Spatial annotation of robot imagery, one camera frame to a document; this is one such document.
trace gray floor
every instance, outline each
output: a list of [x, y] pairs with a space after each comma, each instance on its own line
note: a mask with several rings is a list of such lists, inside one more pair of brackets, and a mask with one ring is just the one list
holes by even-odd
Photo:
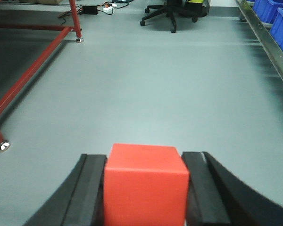
[[[143, 7], [80, 16], [85, 42], [69, 34], [0, 120], [12, 142], [0, 153], [0, 226], [22, 225], [81, 153], [114, 143], [210, 152], [283, 205], [283, 83], [249, 26], [178, 18], [171, 34], [165, 16], [140, 27]], [[0, 68], [21, 74], [50, 37], [0, 30], [2, 48], [23, 50], [2, 51]]]

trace red block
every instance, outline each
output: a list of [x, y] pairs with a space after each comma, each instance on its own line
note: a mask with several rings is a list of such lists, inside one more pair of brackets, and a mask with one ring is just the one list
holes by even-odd
[[176, 148], [114, 144], [104, 174], [105, 226], [183, 226], [188, 184]]

